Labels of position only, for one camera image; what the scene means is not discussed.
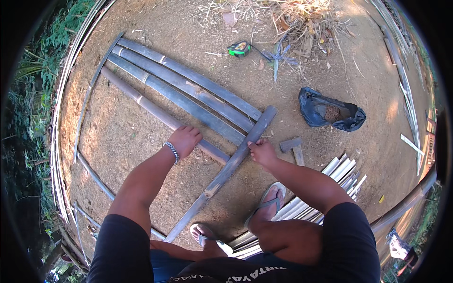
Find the gray flip-flop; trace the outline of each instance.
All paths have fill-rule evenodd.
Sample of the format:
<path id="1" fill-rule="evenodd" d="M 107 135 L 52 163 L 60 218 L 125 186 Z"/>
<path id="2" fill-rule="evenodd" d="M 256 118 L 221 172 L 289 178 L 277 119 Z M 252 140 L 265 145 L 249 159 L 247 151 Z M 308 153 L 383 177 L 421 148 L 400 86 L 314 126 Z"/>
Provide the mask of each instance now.
<path id="1" fill-rule="evenodd" d="M 205 228 L 206 230 L 208 230 L 209 232 L 211 232 L 212 235 L 214 235 L 214 233 L 211 231 L 211 229 L 209 229 L 209 227 L 207 227 L 206 225 L 204 225 L 204 224 L 202 224 L 202 223 L 195 223 L 195 224 L 193 224 L 192 226 L 190 226 L 190 228 L 189 228 L 190 234 L 192 234 L 192 231 L 194 231 L 198 225 L 203 225 L 204 228 Z M 216 238 L 216 237 L 212 237 L 212 238 L 211 238 L 211 237 L 208 237 L 208 236 L 205 236 L 205 235 L 200 234 L 200 235 L 198 236 L 198 243 L 200 244 L 200 246 L 203 247 L 203 245 L 202 245 L 202 240 L 213 240 L 213 241 L 215 241 L 215 242 L 217 243 L 217 245 L 218 245 L 218 246 L 219 246 L 219 247 L 220 247 L 220 248 L 221 248 L 228 256 L 231 255 L 231 254 L 233 253 L 233 249 L 232 249 L 230 246 L 228 246 L 227 244 L 225 244 L 224 242 L 222 242 L 221 240 L 219 240 L 219 239 Z"/>
<path id="2" fill-rule="evenodd" d="M 266 192 L 264 193 L 263 197 L 261 198 L 261 201 L 260 201 L 260 204 L 258 205 L 258 207 L 252 212 L 252 214 L 250 214 L 250 216 L 247 218 L 246 222 L 244 223 L 244 227 L 246 227 L 247 229 L 248 229 L 248 225 L 249 225 L 250 219 L 252 219 L 253 215 L 255 215 L 255 213 L 260 208 L 263 208 L 263 207 L 266 207 L 266 206 L 270 206 L 270 205 L 273 205 L 274 203 L 276 203 L 277 204 L 277 211 L 275 212 L 275 214 L 277 215 L 277 212 L 279 212 L 279 210 L 280 210 L 280 199 L 278 197 L 274 198 L 273 200 L 263 202 L 264 198 L 266 198 L 267 194 L 270 192 L 270 188 L 272 188 L 273 186 L 277 186 L 278 189 L 282 191 L 282 197 L 283 198 L 285 197 L 285 195 L 286 195 L 286 187 L 282 183 L 275 182 L 272 185 L 270 185 L 269 188 L 267 188 Z"/>

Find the pile of bamboo strips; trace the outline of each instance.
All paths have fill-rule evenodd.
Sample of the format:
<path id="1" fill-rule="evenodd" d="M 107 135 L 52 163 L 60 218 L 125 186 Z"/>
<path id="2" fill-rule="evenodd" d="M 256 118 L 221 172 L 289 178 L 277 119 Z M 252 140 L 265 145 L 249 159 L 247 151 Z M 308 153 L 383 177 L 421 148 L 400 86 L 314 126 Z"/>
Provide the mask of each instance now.
<path id="1" fill-rule="evenodd" d="M 350 160 L 346 153 L 340 159 L 335 157 L 324 168 L 322 173 L 334 179 L 354 201 L 357 200 L 357 194 L 366 179 L 366 175 L 360 181 L 357 179 L 360 171 L 357 169 L 356 161 L 354 159 Z M 306 220 L 322 225 L 324 215 L 310 207 L 300 198 L 295 197 L 280 209 L 274 218 L 272 218 L 272 221 L 289 219 Z M 238 259 L 245 259 L 261 252 L 258 239 L 250 232 L 240 235 L 228 243 L 228 245 L 233 248 L 233 254 L 230 256 Z"/>
<path id="2" fill-rule="evenodd" d="M 373 6 L 376 8 L 376 10 L 381 14 L 383 20 L 389 27 L 390 31 L 392 34 L 395 35 L 396 42 L 398 43 L 398 47 L 401 51 L 401 55 L 404 59 L 404 62 L 407 66 L 407 55 L 412 54 L 412 50 L 409 48 L 409 45 L 407 45 L 407 42 L 401 33 L 400 28 L 396 24 L 395 20 L 393 19 L 392 14 L 388 11 L 388 9 L 385 7 L 384 3 L 381 0 L 370 0 Z"/>
<path id="3" fill-rule="evenodd" d="M 381 0 L 371 0 L 371 3 L 381 14 L 386 25 L 381 26 L 381 30 L 384 34 L 384 41 L 386 43 L 387 49 L 389 50 L 390 56 L 393 63 L 396 65 L 398 70 L 398 75 L 400 76 L 400 88 L 404 94 L 404 100 L 406 104 L 404 105 L 404 112 L 406 114 L 407 120 L 409 121 L 409 126 L 412 131 L 412 137 L 414 139 L 413 144 L 416 146 L 417 155 L 417 176 L 420 174 L 420 168 L 422 165 L 422 154 L 420 154 L 420 134 L 419 127 L 417 123 L 417 116 L 415 115 L 414 100 L 412 98 L 412 91 L 410 90 L 409 80 L 407 78 L 406 69 L 407 67 L 407 55 L 410 54 L 414 56 L 412 50 L 407 45 L 406 40 L 404 39 L 403 34 L 395 23 L 393 16 L 390 14 L 388 9 L 384 6 Z"/>
<path id="4" fill-rule="evenodd" d="M 57 93 L 55 95 L 55 112 L 52 119 L 52 137 L 51 137 L 51 149 L 50 149 L 50 172 L 52 178 L 52 194 L 55 201 L 55 195 L 57 196 L 58 208 L 61 213 L 62 218 L 68 223 L 68 212 L 71 216 L 74 223 L 76 220 L 74 214 L 71 210 L 71 203 L 69 201 L 69 196 L 66 191 L 66 186 L 64 183 L 63 169 L 61 166 L 61 156 L 60 156 L 60 143 L 59 143 L 59 130 L 60 130 L 60 110 L 61 102 L 64 93 L 64 87 L 71 73 L 72 67 L 76 61 L 77 55 L 80 53 L 83 45 L 87 41 L 90 34 L 93 32 L 97 23 L 102 19 L 107 10 L 115 2 L 113 0 L 110 2 L 103 11 L 99 14 L 98 12 L 102 9 L 107 0 L 98 0 L 93 8 L 88 13 L 85 21 L 82 23 L 79 31 L 72 42 L 71 49 L 66 57 L 65 64 L 60 76 L 60 83 L 58 85 Z"/>

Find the black shirt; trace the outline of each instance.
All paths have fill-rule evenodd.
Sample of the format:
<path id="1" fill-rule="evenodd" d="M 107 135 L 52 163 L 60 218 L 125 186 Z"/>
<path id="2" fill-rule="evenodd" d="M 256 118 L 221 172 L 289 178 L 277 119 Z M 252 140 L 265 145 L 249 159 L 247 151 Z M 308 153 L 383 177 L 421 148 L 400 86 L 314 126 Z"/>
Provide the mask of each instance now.
<path id="1" fill-rule="evenodd" d="M 342 203 L 324 218 L 317 266 L 298 270 L 221 257 L 194 262 L 169 282 L 379 282 L 380 272 L 376 241 L 365 214 L 356 204 Z M 88 282 L 154 282 L 145 230 L 126 217 L 108 215 L 97 238 Z"/>

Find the hammer head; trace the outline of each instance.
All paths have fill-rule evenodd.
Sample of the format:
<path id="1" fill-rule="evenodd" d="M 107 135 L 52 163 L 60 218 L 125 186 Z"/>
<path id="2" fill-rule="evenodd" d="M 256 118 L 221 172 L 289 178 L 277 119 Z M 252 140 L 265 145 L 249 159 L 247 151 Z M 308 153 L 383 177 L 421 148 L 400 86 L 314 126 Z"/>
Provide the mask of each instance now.
<path id="1" fill-rule="evenodd" d="M 286 153 L 286 152 L 290 151 L 293 147 L 296 147 L 301 144 L 302 144 L 302 139 L 300 137 L 298 137 L 295 139 L 289 139 L 289 140 L 282 141 L 280 143 L 280 148 L 284 153 Z"/>

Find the sawdust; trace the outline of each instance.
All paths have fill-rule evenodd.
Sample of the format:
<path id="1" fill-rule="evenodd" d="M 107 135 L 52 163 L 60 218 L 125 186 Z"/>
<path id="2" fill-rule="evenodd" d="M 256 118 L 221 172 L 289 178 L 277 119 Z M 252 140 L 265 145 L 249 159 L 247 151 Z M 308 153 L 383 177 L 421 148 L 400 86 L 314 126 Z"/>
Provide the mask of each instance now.
<path id="1" fill-rule="evenodd" d="M 324 119 L 330 123 L 337 122 L 340 120 L 340 109 L 336 106 L 326 105 L 326 115 Z"/>

